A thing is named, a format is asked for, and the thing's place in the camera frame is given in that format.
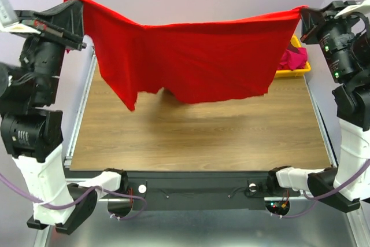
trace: wood grain surface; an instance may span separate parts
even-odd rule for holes
[[[263,97],[187,105],[139,93],[130,112],[95,70],[71,168],[269,170],[329,166],[303,78],[275,79]]]

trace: pink cloth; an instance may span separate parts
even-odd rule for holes
[[[284,52],[280,60],[278,70],[282,69],[304,69],[307,62],[307,50],[304,47],[294,47],[290,45]]]

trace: cable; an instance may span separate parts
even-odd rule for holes
[[[130,196],[134,195],[134,190],[132,189],[132,187],[130,187],[130,188],[128,189],[128,194],[129,194]],[[130,198],[130,199],[129,199],[129,204],[130,204],[130,206],[131,206],[131,208],[132,208],[132,206],[133,206],[133,204],[134,204],[134,200],[133,200],[132,198]]]
[[[286,218],[286,219],[297,218],[297,217],[301,217],[303,215],[306,215],[307,213],[309,213],[310,211],[312,211],[318,205],[318,203],[319,203],[319,201],[315,201],[313,203],[313,205],[309,209],[307,209],[307,210],[305,210],[305,211],[303,211],[301,213],[295,214],[295,215],[279,215],[279,214],[274,214],[274,213],[270,213],[270,215],[271,216],[272,215],[275,215],[275,216],[277,216],[279,218]]]
[[[285,201],[285,203],[284,204],[282,204],[282,208],[285,208],[286,206],[287,206],[287,204],[288,204],[288,202],[289,202],[289,190],[287,189],[287,199],[286,199],[286,201]]]
[[[31,194],[29,193],[26,193],[24,192],[23,190],[21,190],[20,188],[18,188],[17,186],[15,186],[14,184],[12,184],[6,177],[4,177],[1,173],[0,173],[0,181],[2,183],[4,183],[4,185],[6,185],[8,188],[10,188],[11,190],[13,190],[15,193],[21,195],[22,197],[34,202],[34,203],[43,203],[42,200],[40,200],[39,198],[36,198],[35,196],[32,196]],[[86,198],[86,196],[92,192],[93,190],[95,189],[100,189],[101,190],[101,186],[91,186],[89,187],[86,192],[84,192],[76,201],[73,201],[69,204],[65,204],[65,205],[51,205],[51,204],[42,204],[43,207],[45,208],[49,208],[49,209],[53,209],[53,210],[56,210],[56,211],[60,211],[62,209],[67,209],[67,208],[70,208],[76,204],[78,204],[80,201],[82,201],[84,198]],[[113,191],[110,191],[110,190],[107,190],[107,189],[104,189],[104,192],[108,193],[108,194],[112,194],[114,196],[118,196],[118,197],[123,197],[123,198],[128,198],[128,199],[136,199],[136,200],[141,200],[144,202],[144,206],[140,209],[140,211],[132,216],[129,216],[129,217],[125,217],[125,218],[121,218],[121,220],[128,220],[128,219],[132,219],[134,217],[137,217],[139,214],[141,214],[147,207],[147,201],[143,198],[143,197],[140,197],[140,196],[131,196],[131,195],[126,195],[126,194],[121,194],[121,193],[117,193],[117,192],[113,192]]]
[[[121,194],[121,193],[117,193],[117,192],[112,192],[112,191],[109,191],[109,190],[106,190],[104,189],[104,192],[107,192],[109,194],[112,194],[112,195],[116,195],[116,196],[119,196],[119,197],[123,197],[123,198],[133,198],[133,197],[136,197],[138,198],[139,200],[142,200],[144,202],[144,205],[143,207],[141,207],[141,209],[134,215],[130,215],[130,216],[125,216],[125,217],[121,217],[121,216],[117,216],[115,214],[110,214],[110,217],[111,218],[114,218],[114,219],[117,219],[118,221],[122,221],[122,220],[131,220],[137,216],[139,216],[147,207],[147,201],[143,198],[143,197],[139,197],[139,196],[130,196],[130,195],[125,195],[125,194]]]
[[[51,198],[50,200],[44,201],[44,202],[36,202],[35,205],[41,205],[42,206],[42,205],[46,205],[46,204],[51,203],[56,198],[58,198],[58,196],[63,192],[63,190],[64,190],[64,187],[60,187],[58,192],[54,195],[53,198]]]
[[[367,159],[366,162],[364,163],[364,165],[362,165],[362,167],[351,178],[349,178],[348,180],[346,180],[345,182],[343,182],[336,189],[333,189],[333,190],[329,191],[328,193],[322,194],[320,196],[309,197],[307,195],[306,191],[303,191],[303,195],[307,199],[312,200],[312,201],[315,201],[314,204],[309,209],[307,209],[306,211],[303,211],[303,212],[301,212],[299,214],[296,214],[296,215],[278,215],[278,214],[271,213],[271,216],[272,215],[276,215],[276,216],[278,216],[280,218],[296,218],[296,217],[300,217],[300,216],[306,215],[307,213],[309,213],[310,211],[312,211],[315,208],[316,205],[318,205],[319,200],[324,199],[324,198],[327,198],[329,196],[332,196],[332,195],[338,193],[343,188],[345,188],[346,186],[348,186],[349,184],[351,184],[352,182],[354,182],[357,178],[359,178],[367,170],[367,168],[369,168],[369,167],[370,167],[370,159]]]
[[[36,78],[38,75],[34,72],[28,72],[26,73],[25,75],[21,76],[18,80],[15,80],[13,83],[12,83],[12,86],[19,86],[19,85],[22,85],[34,78]]]
[[[370,36],[370,22],[369,22],[369,18],[367,16],[365,16],[364,14],[360,13],[360,12],[352,12],[352,13],[348,14],[347,17],[350,17],[352,15],[355,15],[355,16],[359,17],[362,20],[362,22],[364,23],[364,30],[366,30],[367,35],[368,35],[368,38],[369,38],[369,36]]]
[[[288,189],[283,193],[283,198],[282,198],[282,200],[279,202],[279,204],[281,204],[283,201],[284,201],[284,199],[285,199],[285,193],[287,193],[288,192]]]
[[[303,191],[304,196],[309,200],[315,200],[315,201],[318,201],[318,200],[327,198],[329,196],[332,196],[332,195],[338,193],[339,191],[341,191],[343,188],[345,188],[346,186],[348,186],[352,182],[354,182],[357,178],[359,178],[367,170],[367,168],[369,166],[370,166],[370,159],[367,159],[366,162],[364,163],[364,165],[352,177],[350,177],[348,180],[343,182],[336,189],[333,189],[333,190],[331,190],[331,191],[329,191],[325,194],[322,194],[322,195],[319,195],[319,196],[316,196],[316,197],[309,197],[309,196],[307,196],[306,191]]]

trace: red towel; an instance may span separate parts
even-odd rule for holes
[[[129,110],[135,110],[138,92],[155,94],[163,87],[188,104],[267,93],[300,9],[152,26],[82,1],[84,30],[94,41],[100,74]]]

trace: yellow bin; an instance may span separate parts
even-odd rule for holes
[[[301,44],[297,38],[297,36],[293,35],[290,40],[291,44],[295,47],[301,47]],[[310,63],[308,61],[306,62],[304,69],[295,69],[294,71],[291,71],[289,69],[284,69],[282,71],[276,71],[275,78],[289,78],[289,77],[295,77],[295,76],[303,76],[305,73],[309,72],[311,70]]]

